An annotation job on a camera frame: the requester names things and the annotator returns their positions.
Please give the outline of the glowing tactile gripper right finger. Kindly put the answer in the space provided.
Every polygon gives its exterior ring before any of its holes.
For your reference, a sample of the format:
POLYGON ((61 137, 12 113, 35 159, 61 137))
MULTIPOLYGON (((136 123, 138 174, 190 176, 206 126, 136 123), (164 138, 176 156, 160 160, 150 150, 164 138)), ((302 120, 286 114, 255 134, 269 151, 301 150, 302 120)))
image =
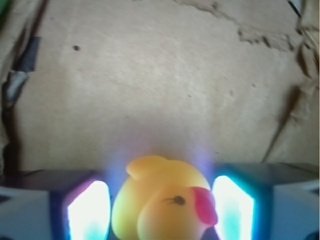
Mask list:
POLYGON ((309 163, 219 163, 212 193, 220 240, 317 240, 320 170, 309 163))

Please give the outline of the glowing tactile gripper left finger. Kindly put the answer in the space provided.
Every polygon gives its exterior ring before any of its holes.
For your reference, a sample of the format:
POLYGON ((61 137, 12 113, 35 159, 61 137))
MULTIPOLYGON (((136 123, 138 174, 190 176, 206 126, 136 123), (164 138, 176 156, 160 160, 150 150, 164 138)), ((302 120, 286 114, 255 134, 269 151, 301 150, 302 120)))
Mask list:
POLYGON ((0 180, 2 240, 105 240, 109 186, 93 170, 21 171, 0 180))

